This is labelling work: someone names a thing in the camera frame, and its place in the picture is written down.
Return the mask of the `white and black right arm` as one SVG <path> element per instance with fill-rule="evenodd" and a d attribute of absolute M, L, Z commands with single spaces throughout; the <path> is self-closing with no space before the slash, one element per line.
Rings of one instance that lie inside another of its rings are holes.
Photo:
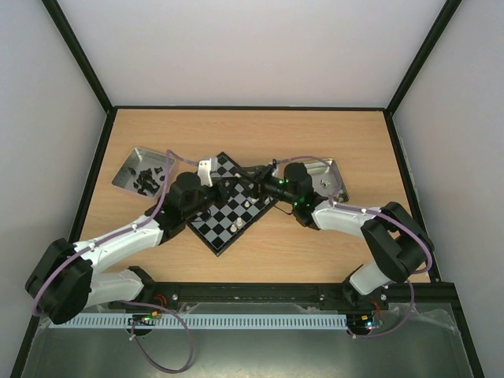
<path fill-rule="evenodd" d="M 255 198 L 290 204 L 303 227 L 365 240 L 373 261 L 359 266 L 342 282 L 342 297 L 348 306 L 361 308 L 379 287 L 404 283 L 432 267 L 432 241 L 399 203 L 374 208 L 346 205 L 332 195 L 317 193 L 303 163 L 289 163 L 282 178 L 274 176 L 275 170 L 276 164 L 272 163 L 250 174 Z"/>

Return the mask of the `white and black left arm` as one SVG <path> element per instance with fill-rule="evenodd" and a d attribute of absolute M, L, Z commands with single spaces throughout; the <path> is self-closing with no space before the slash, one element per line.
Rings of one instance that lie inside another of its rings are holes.
<path fill-rule="evenodd" d="M 137 273 L 106 270 L 175 238 L 198 213 L 226 203 L 237 183 L 235 176 L 202 183 L 197 173 L 183 172 L 155 206 L 131 223 L 98 238 L 53 241 L 25 284 L 34 300 L 34 316 L 62 324 L 87 307 L 137 298 L 145 286 Z"/>

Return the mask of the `pile of black chess pieces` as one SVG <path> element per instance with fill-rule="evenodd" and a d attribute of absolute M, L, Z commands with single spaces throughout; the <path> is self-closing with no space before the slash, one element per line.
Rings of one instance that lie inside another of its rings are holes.
<path fill-rule="evenodd" d="M 134 179 L 132 182 L 133 188 L 138 194 L 144 196 L 155 196 L 161 189 L 161 182 L 165 180 L 162 167 L 148 168 L 138 172 L 129 167 L 128 172 Z"/>

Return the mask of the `black and white chessboard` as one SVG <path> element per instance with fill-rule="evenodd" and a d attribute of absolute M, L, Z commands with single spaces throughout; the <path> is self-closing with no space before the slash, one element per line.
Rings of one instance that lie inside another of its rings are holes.
<path fill-rule="evenodd" d="M 238 183 L 230 194 L 229 200 L 222 206 L 211 205 L 206 211 L 198 213 L 187 226 L 216 255 L 220 256 L 230 247 L 253 223 L 263 217 L 276 204 L 276 200 L 267 198 L 264 202 L 249 196 L 252 184 L 243 187 Z M 246 209 L 243 203 L 248 201 Z M 243 226 L 237 232 L 230 227 L 236 219 L 243 219 Z"/>

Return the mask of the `gold-rimmed metal tin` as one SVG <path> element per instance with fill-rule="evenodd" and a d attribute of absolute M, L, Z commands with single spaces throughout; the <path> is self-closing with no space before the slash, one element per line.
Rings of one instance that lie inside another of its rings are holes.
<path fill-rule="evenodd" d="M 304 162 L 307 172 L 312 177 L 313 189 L 321 196 L 333 197 L 337 202 L 348 202 L 350 196 L 336 161 L 331 158 L 308 160 Z M 322 187 L 321 180 L 328 180 L 329 187 Z"/>

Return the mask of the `silver metal tin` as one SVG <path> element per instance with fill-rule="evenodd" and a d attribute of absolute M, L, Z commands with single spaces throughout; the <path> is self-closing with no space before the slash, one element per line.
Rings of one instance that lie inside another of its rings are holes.
<path fill-rule="evenodd" d="M 142 198 L 158 198 L 176 161 L 166 155 L 141 147 L 134 147 L 117 170 L 111 184 L 129 194 Z"/>

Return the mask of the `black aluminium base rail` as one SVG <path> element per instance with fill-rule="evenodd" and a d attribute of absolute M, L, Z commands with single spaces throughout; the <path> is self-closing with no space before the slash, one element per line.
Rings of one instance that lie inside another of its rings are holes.
<path fill-rule="evenodd" d="M 446 303 L 461 307 L 452 283 L 394 284 L 379 288 L 369 295 L 350 291 L 348 283 L 156 283 L 148 278 L 140 289 L 131 280 L 121 285 L 98 283 L 80 288 L 75 294 L 65 291 L 54 298 L 57 315 L 73 318 L 88 306 L 132 301 L 133 307 L 142 302 L 180 309 L 184 303 L 293 303 L 315 306 L 341 313 L 364 313 L 375 308 L 387 309 L 391 303 L 407 303 L 414 295 L 416 303 Z"/>

